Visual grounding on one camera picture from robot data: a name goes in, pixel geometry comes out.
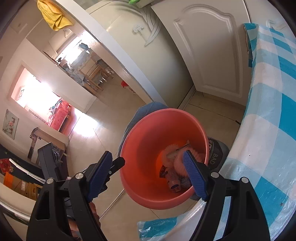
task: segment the metal screw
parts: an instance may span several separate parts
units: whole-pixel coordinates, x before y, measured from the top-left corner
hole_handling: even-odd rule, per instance
[[[217,172],[212,172],[212,173],[211,173],[211,176],[212,176],[213,178],[217,178],[217,177],[219,177],[219,173],[217,173]]]
[[[83,178],[83,174],[82,174],[82,173],[77,173],[77,174],[75,175],[75,178],[76,178],[76,179],[81,179],[81,178]]]
[[[53,182],[54,182],[54,179],[51,178],[51,177],[50,177],[49,179],[46,180],[46,183],[47,183],[47,184],[52,184]]]
[[[248,182],[249,182],[249,179],[247,179],[246,177],[243,177],[243,178],[242,178],[242,182],[243,182],[243,183],[248,183]]]

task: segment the framed picture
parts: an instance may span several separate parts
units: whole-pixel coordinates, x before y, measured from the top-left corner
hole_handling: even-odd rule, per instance
[[[22,97],[24,91],[25,91],[25,86],[21,86],[19,90],[19,94],[17,96],[17,100],[19,100]]]
[[[17,129],[19,118],[17,118],[8,109],[6,110],[2,131],[13,140],[15,139],[15,131]]]

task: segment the white door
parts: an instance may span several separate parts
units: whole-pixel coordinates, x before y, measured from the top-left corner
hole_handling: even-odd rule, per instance
[[[152,6],[198,91],[246,105],[251,83],[243,0],[164,0]]]

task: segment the cardboard box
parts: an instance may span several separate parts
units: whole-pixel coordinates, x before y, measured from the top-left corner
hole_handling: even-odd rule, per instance
[[[37,184],[25,182],[8,172],[5,174],[4,185],[9,187],[11,190],[35,201],[38,197],[38,189],[42,188]]]

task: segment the wall picture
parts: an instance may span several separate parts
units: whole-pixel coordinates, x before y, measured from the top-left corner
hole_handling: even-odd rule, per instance
[[[17,100],[19,100],[22,97],[24,91],[25,91],[25,86],[21,86],[19,89],[19,94],[17,96]]]
[[[17,129],[19,118],[17,118],[8,109],[6,110],[2,131],[13,140],[15,139],[15,131]]]
[[[0,159],[0,170],[2,175],[6,172],[13,172],[13,166],[11,165],[8,158]]]

